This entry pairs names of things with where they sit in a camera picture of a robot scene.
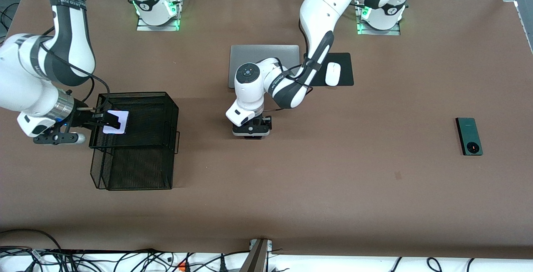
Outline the white Huawei flip phone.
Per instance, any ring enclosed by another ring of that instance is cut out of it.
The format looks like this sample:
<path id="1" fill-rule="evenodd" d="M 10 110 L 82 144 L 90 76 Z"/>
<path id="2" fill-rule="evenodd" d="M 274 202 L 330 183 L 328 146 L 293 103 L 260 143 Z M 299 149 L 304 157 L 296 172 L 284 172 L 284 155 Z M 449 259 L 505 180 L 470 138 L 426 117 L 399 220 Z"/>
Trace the white Huawei flip phone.
<path id="1" fill-rule="evenodd" d="M 110 112 L 116 116 L 119 117 L 119 122 L 121 123 L 120 129 L 114 129 L 108 126 L 103 126 L 102 132 L 104 134 L 125 134 L 126 128 L 127 128 L 127 122 L 128 122 L 128 111 L 121 111 L 121 110 L 108 110 L 107 112 Z"/>

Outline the green Huawei phone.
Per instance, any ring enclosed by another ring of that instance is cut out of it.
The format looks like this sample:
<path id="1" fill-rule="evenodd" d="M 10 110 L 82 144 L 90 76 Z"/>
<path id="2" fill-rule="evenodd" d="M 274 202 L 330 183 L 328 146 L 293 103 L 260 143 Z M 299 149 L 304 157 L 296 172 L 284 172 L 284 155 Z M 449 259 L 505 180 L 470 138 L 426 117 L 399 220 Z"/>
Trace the green Huawei phone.
<path id="1" fill-rule="evenodd" d="M 462 154 L 464 156 L 482 156 L 483 149 L 476 120 L 472 117 L 457 117 L 455 121 Z"/>

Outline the silver Apple laptop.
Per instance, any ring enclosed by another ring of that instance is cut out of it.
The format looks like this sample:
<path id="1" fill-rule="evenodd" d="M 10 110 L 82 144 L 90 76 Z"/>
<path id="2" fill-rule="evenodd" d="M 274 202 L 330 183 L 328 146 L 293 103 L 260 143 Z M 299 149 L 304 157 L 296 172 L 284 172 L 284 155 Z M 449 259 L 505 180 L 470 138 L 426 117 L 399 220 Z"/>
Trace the silver Apple laptop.
<path id="1" fill-rule="evenodd" d="M 290 68 L 301 63 L 300 55 L 298 45 L 233 45 L 229 56 L 228 87 L 234 88 L 235 73 L 244 63 L 277 57 L 284 67 Z"/>

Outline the white computer mouse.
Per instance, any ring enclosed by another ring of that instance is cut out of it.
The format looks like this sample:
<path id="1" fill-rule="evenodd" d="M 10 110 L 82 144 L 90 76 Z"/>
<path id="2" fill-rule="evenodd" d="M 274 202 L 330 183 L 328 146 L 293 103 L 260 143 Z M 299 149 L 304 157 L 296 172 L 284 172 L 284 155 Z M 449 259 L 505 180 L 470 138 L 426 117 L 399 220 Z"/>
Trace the white computer mouse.
<path id="1" fill-rule="evenodd" d="M 335 62 L 329 62 L 326 67 L 325 83 L 327 86 L 338 86 L 341 76 L 341 65 Z"/>

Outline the black mouse pad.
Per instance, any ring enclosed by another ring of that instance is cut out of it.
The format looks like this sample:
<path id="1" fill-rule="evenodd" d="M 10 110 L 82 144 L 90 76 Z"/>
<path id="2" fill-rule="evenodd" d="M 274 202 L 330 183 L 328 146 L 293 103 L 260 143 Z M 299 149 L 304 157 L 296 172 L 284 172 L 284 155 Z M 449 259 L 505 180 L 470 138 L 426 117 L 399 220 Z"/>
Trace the black mouse pad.
<path id="1" fill-rule="evenodd" d="M 311 82 L 311 85 L 322 87 L 326 86 L 325 76 L 326 69 L 329 62 L 339 63 L 341 65 L 341 76 L 339 84 L 340 86 L 354 86 L 354 71 L 352 69 L 351 55 L 348 52 L 330 52 L 322 61 L 320 70 L 316 73 L 316 76 Z"/>

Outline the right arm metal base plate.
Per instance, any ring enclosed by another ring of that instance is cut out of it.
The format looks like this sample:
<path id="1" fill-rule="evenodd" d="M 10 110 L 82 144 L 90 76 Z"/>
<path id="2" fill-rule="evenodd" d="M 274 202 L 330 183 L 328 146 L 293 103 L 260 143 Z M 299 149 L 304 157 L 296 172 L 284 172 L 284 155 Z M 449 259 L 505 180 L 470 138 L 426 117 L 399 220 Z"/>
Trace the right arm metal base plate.
<path id="1" fill-rule="evenodd" d="M 163 25 L 148 25 L 141 19 L 141 17 L 138 17 L 137 22 L 137 31 L 158 31 L 158 32 L 173 32 L 173 31 L 179 31 L 180 28 L 180 15 L 171 17 L 170 20 L 168 20 Z"/>

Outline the aluminium profile post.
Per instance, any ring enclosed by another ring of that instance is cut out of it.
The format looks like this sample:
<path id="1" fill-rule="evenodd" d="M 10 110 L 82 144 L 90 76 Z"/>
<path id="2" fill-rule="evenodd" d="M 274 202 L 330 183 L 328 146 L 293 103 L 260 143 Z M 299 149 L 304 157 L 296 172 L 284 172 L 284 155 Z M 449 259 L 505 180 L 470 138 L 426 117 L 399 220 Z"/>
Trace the aluminium profile post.
<path id="1" fill-rule="evenodd" d="M 268 272 L 268 257 L 272 247 L 272 241 L 269 239 L 250 240 L 250 251 L 239 272 Z"/>

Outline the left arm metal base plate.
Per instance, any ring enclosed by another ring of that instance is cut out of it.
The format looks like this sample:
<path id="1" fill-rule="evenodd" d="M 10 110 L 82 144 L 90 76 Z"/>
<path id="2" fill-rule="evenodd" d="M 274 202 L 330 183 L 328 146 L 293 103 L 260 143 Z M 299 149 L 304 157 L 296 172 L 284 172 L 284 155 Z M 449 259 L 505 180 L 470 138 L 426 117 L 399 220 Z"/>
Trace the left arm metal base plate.
<path id="1" fill-rule="evenodd" d="M 367 21 L 361 17 L 357 18 L 358 35 L 401 35 L 400 22 L 396 22 L 394 27 L 388 30 L 379 30 L 373 28 Z"/>

